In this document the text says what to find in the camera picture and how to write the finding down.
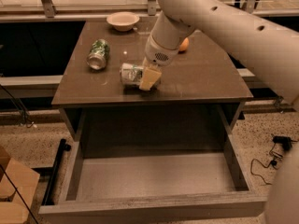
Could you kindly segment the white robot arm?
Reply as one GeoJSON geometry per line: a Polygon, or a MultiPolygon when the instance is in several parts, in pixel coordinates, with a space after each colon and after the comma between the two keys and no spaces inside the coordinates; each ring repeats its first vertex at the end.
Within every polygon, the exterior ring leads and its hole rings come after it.
{"type": "Polygon", "coordinates": [[[299,109],[299,34],[219,0],[158,0],[161,13],[143,64],[170,64],[183,40],[199,30],[299,109]]]}

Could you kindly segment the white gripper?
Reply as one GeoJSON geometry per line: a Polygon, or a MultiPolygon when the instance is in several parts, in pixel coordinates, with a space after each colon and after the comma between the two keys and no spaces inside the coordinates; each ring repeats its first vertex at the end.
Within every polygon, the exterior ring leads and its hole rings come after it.
{"type": "Polygon", "coordinates": [[[145,57],[142,66],[146,67],[143,71],[139,84],[139,89],[149,91],[161,78],[162,72],[152,69],[152,64],[159,66],[169,65],[178,54],[179,42],[177,39],[166,38],[163,36],[150,35],[146,47],[145,57]]]}

